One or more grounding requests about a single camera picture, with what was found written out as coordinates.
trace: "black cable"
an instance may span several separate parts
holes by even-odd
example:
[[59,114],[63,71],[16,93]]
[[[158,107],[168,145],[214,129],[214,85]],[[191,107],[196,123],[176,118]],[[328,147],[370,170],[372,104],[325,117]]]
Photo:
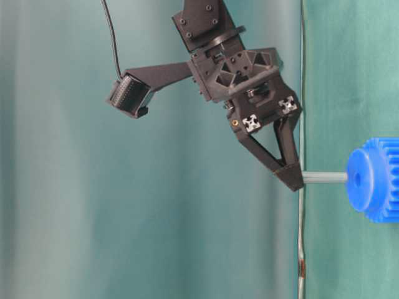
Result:
[[115,63],[115,68],[117,70],[118,77],[120,79],[122,79],[122,73],[120,72],[120,67],[119,67],[117,40],[115,38],[115,31],[113,30],[113,25],[112,25],[112,20],[111,20],[111,16],[110,16],[110,11],[108,10],[108,6],[107,6],[107,3],[105,2],[105,0],[101,0],[101,2],[102,2],[102,7],[104,8],[105,16],[107,17],[108,26],[109,26],[110,32],[111,32],[112,50],[113,50],[113,62]]

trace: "wire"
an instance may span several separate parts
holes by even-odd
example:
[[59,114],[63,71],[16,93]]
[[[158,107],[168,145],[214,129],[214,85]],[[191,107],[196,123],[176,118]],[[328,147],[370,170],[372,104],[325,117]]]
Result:
[[[306,31],[305,31],[305,0],[300,0],[300,24],[301,24],[301,97],[300,103],[305,110],[305,76],[306,76]],[[300,165],[305,170],[305,111],[300,116]],[[298,211],[298,299],[305,299],[305,278],[306,278],[306,261],[305,261],[305,188],[299,190],[299,211]]]
[[120,67],[119,67],[117,39],[115,38],[115,31],[113,29],[110,11],[108,10],[108,6],[107,6],[107,3],[105,2],[105,0],[101,0],[101,3],[102,3],[102,7],[104,8],[105,16],[107,17],[108,26],[109,26],[110,32],[111,32],[113,62],[115,63],[115,68],[116,68],[118,77],[120,79],[122,79],[122,73],[120,72]]

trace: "teal backdrop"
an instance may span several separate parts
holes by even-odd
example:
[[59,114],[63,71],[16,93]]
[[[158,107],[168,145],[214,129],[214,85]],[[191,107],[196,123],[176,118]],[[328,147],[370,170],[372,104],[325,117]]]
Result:
[[[299,93],[299,1],[226,3]],[[108,5],[123,69],[188,60],[181,0]],[[295,298],[297,194],[191,80],[132,120],[115,77],[100,0],[0,0],[0,297]]]
[[[306,168],[345,171],[373,137],[399,137],[399,2],[304,0]],[[306,298],[397,299],[399,225],[352,209],[345,186],[307,186]]]

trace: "black plastic part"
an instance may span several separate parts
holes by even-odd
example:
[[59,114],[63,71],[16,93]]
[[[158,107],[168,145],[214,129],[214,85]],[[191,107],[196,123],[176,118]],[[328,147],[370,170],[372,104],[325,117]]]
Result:
[[[227,118],[239,142],[291,190],[304,186],[294,141],[302,107],[280,75],[282,62],[275,48],[246,50],[223,0],[185,0],[172,17],[191,55],[179,64],[128,69],[115,82],[107,100],[127,115],[148,112],[153,94],[193,76],[207,101],[225,102]],[[254,137],[273,123],[280,158]]]

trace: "gray rod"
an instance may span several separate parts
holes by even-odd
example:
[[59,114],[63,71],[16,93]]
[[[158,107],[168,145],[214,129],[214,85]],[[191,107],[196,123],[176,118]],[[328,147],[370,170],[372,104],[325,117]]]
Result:
[[348,180],[347,173],[326,173],[321,171],[304,171],[305,184],[342,184]]

